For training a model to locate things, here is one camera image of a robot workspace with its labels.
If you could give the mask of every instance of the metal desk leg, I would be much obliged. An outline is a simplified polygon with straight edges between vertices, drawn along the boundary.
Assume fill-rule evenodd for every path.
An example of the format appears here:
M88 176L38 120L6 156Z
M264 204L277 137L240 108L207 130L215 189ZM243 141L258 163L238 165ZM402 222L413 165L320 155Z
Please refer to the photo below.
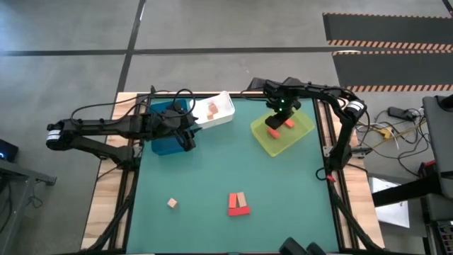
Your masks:
M437 174L427 176L394 188L373 193L374 206L390 205L412 198L426 196L429 193L442 194Z
M33 191L33 187L35 186L35 180L33 180L32 178L27 178L22 182L23 186L21 187L22 188L21 191L17 189L13 191L16 197L15 199L13 199L14 204L10 205L13 206L11 218L7 222L4 232L1 233L0 235L1 255L9 254L9 249L13 244L13 240L16 237L16 233L19 230L21 219L25 213L25 208L27 207L27 200Z

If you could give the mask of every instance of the black floor mat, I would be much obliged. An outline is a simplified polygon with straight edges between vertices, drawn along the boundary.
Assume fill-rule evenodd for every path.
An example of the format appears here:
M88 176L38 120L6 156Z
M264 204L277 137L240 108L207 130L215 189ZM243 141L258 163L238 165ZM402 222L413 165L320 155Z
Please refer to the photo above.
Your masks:
M334 52L340 86L356 92L453 90L450 50Z
M453 18L323 13L330 45L453 49Z

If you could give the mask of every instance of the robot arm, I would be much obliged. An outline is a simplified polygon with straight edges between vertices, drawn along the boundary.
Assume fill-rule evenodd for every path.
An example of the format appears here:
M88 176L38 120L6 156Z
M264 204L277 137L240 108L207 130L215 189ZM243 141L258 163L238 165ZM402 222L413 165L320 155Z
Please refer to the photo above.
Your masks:
M285 123L294 113L293 109L300 108L299 98L315 98L329 103L342 126L337 144L327 158L326 174L343 169L352 156L349 143L354 127L367 110L365 103L345 89L314 85L311 82L305 84L294 78L287 78L282 83L269 80L261 80L261 83L267 100L266 106L276 112L265 121L273 129ZM338 103L339 98L349 101L343 109Z
M199 129L190 130L196 118L186 113L175 103L162 113L127 115L119 120L60 120L47 126L46 145L59 151L79 149L101 159L110 158L122 168L134 167L137 162L134 161L132 146L114 147L84 136L120 135L145 141L176 137L180 146L189 151L195 148L193 138Z

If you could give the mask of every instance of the orange block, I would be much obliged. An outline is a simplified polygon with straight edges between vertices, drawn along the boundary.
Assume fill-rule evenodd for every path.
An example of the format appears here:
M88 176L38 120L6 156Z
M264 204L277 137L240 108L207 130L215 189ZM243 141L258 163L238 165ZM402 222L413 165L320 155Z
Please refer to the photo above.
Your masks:
M289 128L292 128L292 127L294 127L294 121L292 121L292 120L290 120L290 119L287 119L287 120L285 121L285 125L286 125L287 127L289 127Z
M230 217L249 215L249 214L250 214L250 208L248 206L242 207L242 208L228 209L228 216L230 216Z
M237 195L235 193L230 193L229 194L229 202L228 202L228 207L229 208L236 208L236 200L237 200Z
M272 137L274 137L275 139L278 139L280 137L280 134L277 130L274 130L272 128L268 128L268 133L269 135L271 135Z

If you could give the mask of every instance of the electronic device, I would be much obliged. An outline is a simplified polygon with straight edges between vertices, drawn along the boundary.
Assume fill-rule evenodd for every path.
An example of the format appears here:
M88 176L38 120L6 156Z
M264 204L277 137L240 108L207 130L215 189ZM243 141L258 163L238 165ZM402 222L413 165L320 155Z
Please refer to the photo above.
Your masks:
M389 107L387 114L390 117L398 118L401 120L414 121L418 116L411 110L404 110L397 107Z
M19 148L11 143L0 139L0 160L14 162Z

